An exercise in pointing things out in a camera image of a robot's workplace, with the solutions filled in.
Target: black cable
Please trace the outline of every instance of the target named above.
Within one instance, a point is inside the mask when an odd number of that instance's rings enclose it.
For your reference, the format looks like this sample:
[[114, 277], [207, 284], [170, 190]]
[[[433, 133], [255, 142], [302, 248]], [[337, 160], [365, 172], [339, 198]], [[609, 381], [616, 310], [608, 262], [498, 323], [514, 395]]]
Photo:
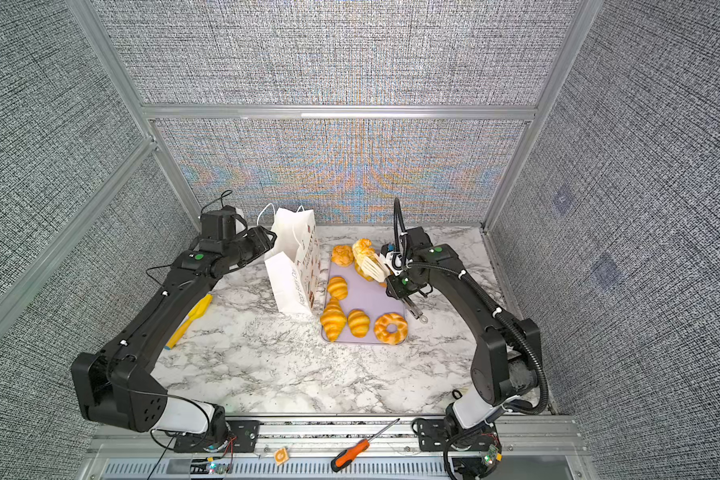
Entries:
[[443, 464], [445, 466], [445, 473], [448, 474], [451, 480], [458, 480], [458, 478], [456, 478], [456, 475], [454, 475], [453, 470], [451, 470], [451, 461], [448, 460], [448, 451], [451, 450], [451, 446], [462, 438], [469, 437], [475, 433], [480, 432], [480, 430], [483, 430], [486, 426], [488, 426], [488, 424], [486, 424], [485, 422], [480, 422], [479, 424], [470, 428], [466, 428], [461, 433], [454, 435], [448, 440], [446, 440], [445, 444], [443, 445]]
[[392, 212], [392, 227], [394, 228], [394, 249], [399, 254], [398, 265], [396, 259], [393, 257], [392, 265], [398, 270], [402, 270], [405, 267], [405, 262], [408, 259], [408, 231], [405, 229], [405, 222], [403, 220], [403, 212], [400, 207], [400, 199], [394, 199], [394, 211]]
[[213, 200], [211, 200], [210, 202], [208, 202], [207, 204], [202, 206], [202, 208], [200, 209], [200, 215], [202, 215], [202, 212], [205, 211], [206, 208], [208, 208], [209, 206], [211, 206], [214, 203], [219, 202], [219, 201], [221, 202], [221, 207], [223, 208], [224, 207], [224, 197], [227, 197], [228, 195], [230, 195], [232, 193], [234, 193], [232, 190], [224, 190], [223, 192], [221, 192], [221, 195], [219, 197], [214, 198]]
[[416, 417], [413, 420], [411, 420], [411, 430], [413, 431], [413, 433], [416, 434], [416, 436], [418, 436], [418, 430], [416, 428], [414, 428], [414, 426], [416, 425], [416, 422], [418, 420], [426, 420], [426, 418]]
[[160, 464], [160, 462], [163, 461], [163, 457], [166, 455], [166, 452], [168, 452], [167, 446], [163, 448], [163, 453], [160, 455], [160, 458], [157, 459], [157, 462], [155, 462], [155, 465], [152, 467], [152, 470], [150, 470], [150, 474], [146, 476], [146, 480], [150, 480], [150, 478], [152, 478], [152, 474], [155, 472], [155, 468], [157, 468], [157, 466]]
[[156, 269], [158, 269], [158, 268], [165, 268], [165, 267], [171, 266], [171, 265], [173, 265], [173, 264], [151, 266], [150, 268], [144, 270], [144, 273], [147, 274], [147, 276], [148, 276], [149, 278], [151, 278], [152, 280], [154, 280], [155, 283], [157, 283], [157, 284], [160, 285], [160, 286], [163, 286], [163, 282], [160, 282], [157, 278], [155, 278], [154, 276], [150, 275], [150, 270], [156, 270]]
[[[462, 281], [466, 282], [472, 290], [474, 290], [475, 293], [478, 294], [480, 299], [486, 304], [490, 305], [491, 303], [496, 303], [496, 301], [492, 298], [490, 298], [490, 295], [485, 293], [485, 290], [483, 290], [483, 287], [480, 286], [480, 284], [472, 278], [472, 275], [464, 271], [464, 274], [461, 274], [461, 272], [457, 272], [455, 270], [451, 270], [449, 268], [445, 268], [440, 265], [431, 265], [431, 264], [425, 264], [423, 262], [413, 262], [408, 265], [409, 268], [426, 268], [430, 270], [440, 270], [443, 272], [447, 272], [449, 274], [456, 275], [456, 277], [461, 276]], [[501, 325], [507, 329], [509, 334], [512, 336], [512, 338], [517, 342], [517, 344], [520, 347], [520, 351], [526, 355], [528, 358], [528, 363], [530, 363], [531, 368], [536, 371], [536, 378], [539, 383], [539, 402], [536, 404], [533, 408], [523, 408], [519, 406], [512, 406], [513, 410], [516, 410], [520, 413], [524, 413], [525, 415], [539, 415], [544, 410], [547, 409], [547, 403], [549, 402], [549, 386], [547, 384], [547, 375], [544, 373], [544, 370], [541, 368], [541, 362], [539, 361], [538, 357], [536, 356], [536, 352], [534, 352], [533, 348], [530, 346], [528, 341], [525, 339], [525, 336], [523, 336], [522, 333], [518, 330], [518, 328], [512, 323], [507, 322], [504, 320], [501, 316], [495, 316], [496, 320], [501, 323]]]
[[[193, 443], [191, 446], [188, 446], [187, 448], [197, 447], [198, 445], [200, 445], [201, 443], [203, 443], [203, 442], [205, 441], [206, 437], [208, 436], [208, 430], [210, 430], [210, 428], [211, 428], [211, 418], [208, 417], [208, 414], [206, 413], [206, 411], [205, 411], [200, 405], [198, 405], [197, 402], [195, 402], [194, 400], [190, 400], [189, 398], [184, 398], [184, 397], [178, 396], [178, 395], [171, 395], [171, 394], [169, 394], [169, 393], [142, 392], [141, 390], [129, 389], [129, 388], [126, 387], [126, 386], [118, 386], [118, 387], [121, 388], [121, 389], [128, 390], [129, 392], [132, 392], [132, 393], [139, 393], [139, 394], [141, 394], [141, 395], [164, 396], [165, 398], [175, 398], [175, 399], [177, 399], [177, 400], [183, 400], [184, 402], [191, 403], [192, 405], [194, 405], [195, 407], [197, 407], [197, 409], [201, 411], [202, 416], [204, 416], [204, 417], [206, 418], [206, 424], [207, 424], [207, 426], [206, 426], [206, 430], [202, 433], [202, 437], [200, 437], [200, 440], [198, 440], [197, 442]], [[161, 447], [163, 447], [163, 448], [168, 448], [168, 446], [164, 446], [162, 443], [160, 443], [160, 442], [157, 441], [157, 438], [155, 438], [155, 436], [154, 436], [154, 434], [153, 434], [153, 431], [154, 431], [154, 430], [155, 430], [154, 428], [150, 428], [150, 436], [151, 436], [152, 439], [154, 440], [154, 443], [156, 443], [157, 445], [159, 445], [159, 446], [161, 446]], [[168, 449], [171, 450], [172, 452], [175, 452], [175, 451], [176, 451], [176, 450], [174, 450], [173, 448], [168, 448]]]

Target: orange screwdriver handle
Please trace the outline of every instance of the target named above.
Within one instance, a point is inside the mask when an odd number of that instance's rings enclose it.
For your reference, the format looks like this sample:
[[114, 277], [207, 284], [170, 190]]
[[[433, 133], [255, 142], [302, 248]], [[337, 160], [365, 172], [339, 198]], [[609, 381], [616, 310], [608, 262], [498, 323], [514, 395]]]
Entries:
[[331, 460], [331, 470], [338, 472], [342, 468], [345, 468], [347, 465], [352, 463], [352, 460], [354, 460], [358, 455], [363, 453], [365, 450], [368, 450], [369, 446], [371, 446], [371, 444], [364, 438], [358, 442], [356, 446], [339, 453], [336, 458]]

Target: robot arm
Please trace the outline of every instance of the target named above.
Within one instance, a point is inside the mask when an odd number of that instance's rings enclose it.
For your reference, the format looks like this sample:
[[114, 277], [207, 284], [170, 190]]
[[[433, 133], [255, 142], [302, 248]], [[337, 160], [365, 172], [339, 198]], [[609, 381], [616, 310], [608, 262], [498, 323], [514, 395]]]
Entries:
[[178, 452], [214, 449], [228, 437], [224, 408], [167, 394], [150, 372], [173, 332], [224, 274], [269, 251], [276, 235], [247, 228], [231, 206], [201, 215], [201, 233], [170, 265], [165, 281], [134, 320], [96, 353], [81, 353], [72, 379], [83, 417], [145, 432], [158, 428], [178, 437]]
[[500, 405], [536, 387], [535, 372], [525, 367], [527, 356], [521, 353], [512, 360], [508, 359], [507, 345], [517, 349], [518, 342], [505, 326], [505, 323], [514, 325], [530, 348], [540, 352], [541, 339], [536, 323], [530, 319], [518, 321], [488, 294], [480, 296], [468, 282], [462, 280], [461, 277], [468, 274], [449, 245], [433, 246], [421, 227], [411, 228], [407, 236], [410, 267], [387, 278], [387, 295], [405, 300], [422, 291], [426, 285], [445, 295], [467, 323], [477, 343], [470, 375], [475, 390], [487, 404]]

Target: gray fabric wall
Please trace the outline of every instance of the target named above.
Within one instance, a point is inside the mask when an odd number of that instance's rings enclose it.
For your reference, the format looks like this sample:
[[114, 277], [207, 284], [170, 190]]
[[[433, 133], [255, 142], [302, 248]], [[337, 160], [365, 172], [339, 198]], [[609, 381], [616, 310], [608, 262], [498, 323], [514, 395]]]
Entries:
[[[141, 140], [63, 1], [0, 1], [0, 297]], [[69, 374], [195, 234], [153, 158], [0, 341], [0, 479], [73, 478], [96, 425]]]
[[202, 204], [228, 188], [255, 221], [277, 202], [318, 222], [477, 223], [517, 147], [517, 120], [156, 122]]
[[141, 139], [62, 1], [0, 1], [0, 297]]
[[0, 341], [0, 478], [74, 476], [97, 424], [80, 416], [70, 365], [134, 318], [157, 288], [144, 269], [194, 235], [147, 158]]
[[493, 235], [600, 476], [720, 478], [720, 2], [606, 2]]
[[577, 0], [94, 0], [147, 103], [535, 104]]

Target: pastry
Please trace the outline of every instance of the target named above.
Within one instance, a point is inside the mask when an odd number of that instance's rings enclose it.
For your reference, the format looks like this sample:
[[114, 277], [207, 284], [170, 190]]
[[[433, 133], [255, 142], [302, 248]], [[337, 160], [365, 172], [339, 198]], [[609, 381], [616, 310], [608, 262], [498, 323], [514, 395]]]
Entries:
[[355, 272], [358, 273], [361, 277], [366, 279], [369, 282], [373, 282], [373, 277], [369, 274], [366, 274], [364, 271], [362, 271], [362, 268], [360, 268], [360, 264], [358, 262], [355, 262]]
[[371, 328], [371, 319], [362, 310], [353, 310], [347, 315], [349, 331], [356, 337], [364, 337]]
[[367, 238], [361, 238], [352, 245], [352, 253], [355, 255], [355, 272], [368, 282], [373, 282], [374, 278], [362, 271], [361, 265], [364, 261], [371, 261], [381, 267], [376, 259], [376, 251], [371, 246], [371, 241]]
[[333, 247], [331, 262], [339, 266], [350, 266], [355, 261], [355, 255], [349, 245], [336, 245]]
[[328, 294], [336, 300], [344, 300], [347, 298], [347, 281], [342, 276], [332, 276], [328, 280]]
[[[390, 333], [389, 330], [387, 330], [387, 327], [390, 325], [396, 326], [398, 328], [397, 331]], [[397, 313], [385, 313], [376, 320], [373, 332], [380, 342], [397, 345], [408, 336], [408, 322]]]
[[352, 253], [355, 255], [355, 260], [360, 260], [363, 256], [370, 256], [373, 258], [376, 255], [376, 252], [374, 252], [374, 249], [371, 246], [371, 241], [367, 238], [361, 238], [356, 241], [355, 244], [352, 245]]
[[331, 298], [326, 304], [326, 309], [320, 315], [320, 323], [326, 331], [328, 340], [335, 342], [338, 335], [344, 330], [347, 324], [347, 317], [342, 311], [342, 306], [338, 304], [338, 300]]

